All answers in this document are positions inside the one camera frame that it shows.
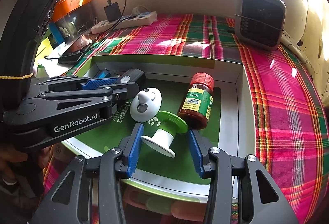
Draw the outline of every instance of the bottle label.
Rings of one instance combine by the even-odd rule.
[[[190,88],[182,109],[199,112],[209,120],[212,105],[213,98],[210,93],[200,88]]]

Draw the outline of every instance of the barcode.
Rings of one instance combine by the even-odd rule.
[[[193,103],[193,104],[199,104],[199,101],[198,99],[187,99],[187,102],[188,103]]]

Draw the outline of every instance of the red bottle cap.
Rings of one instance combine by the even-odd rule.
[[[207,73],[196,73],[192,77],[191,85],[204,84],[213,91],[213,78]]]

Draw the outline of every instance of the table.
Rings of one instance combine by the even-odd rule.
[[[234,20],[215,16],[159,15],[151,26],[119,30],[74,67],[82,75],[94,56],[166,54],[243,64],[256,133],[256,156],[294,209],[307,221],[328,189],[328,126],[320,99],[297,58],[279,46],[264,52],[228,32]]]

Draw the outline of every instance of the green mat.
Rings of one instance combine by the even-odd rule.
[[[159,89],[162,95],[160,110],[176,114],[182,100],[185,98],[184,95],[188,86],[189,84],[186,83],[147,79],[141,89],[149,87]],[[200,134],[208,137],[212,144],[217,146],[220,123],[220,88],[214,88],[213,93],[213,106],[208,126],[204,130],[200,130]],[[130,116],[129,106],[131,101],[132,99],[121,105],[110,123],[82,133],[76,138],[101,153],[118,146],[122,138],[131,134],[135,125],[135,121]],[[156,117],[144,123],[144,135],[152,137],[158,125],[159,122]],[[195,172],[185,135],[177,134],[170,148],[175,152],[175,158],[164,156],[143,143],[137,168],[175,180],[203,185],[210,183],[210,180],[201,179]]]

